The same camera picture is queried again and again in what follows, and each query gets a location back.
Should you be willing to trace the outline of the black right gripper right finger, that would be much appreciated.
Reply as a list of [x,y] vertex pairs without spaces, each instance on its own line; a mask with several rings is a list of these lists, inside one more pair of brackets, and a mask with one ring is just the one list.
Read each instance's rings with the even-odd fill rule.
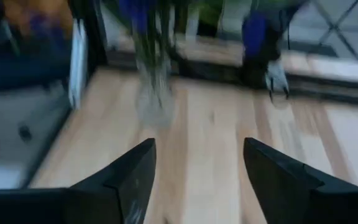
[[244,139],[243,156],[267,223],[358,224],[358,186],[254,138]]

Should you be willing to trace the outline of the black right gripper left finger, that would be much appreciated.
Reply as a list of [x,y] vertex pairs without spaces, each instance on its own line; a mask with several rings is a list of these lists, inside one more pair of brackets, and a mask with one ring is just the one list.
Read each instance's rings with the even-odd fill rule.
[[0,190],[0,223],[143,223],[155,167],[148,138],[71,187]]

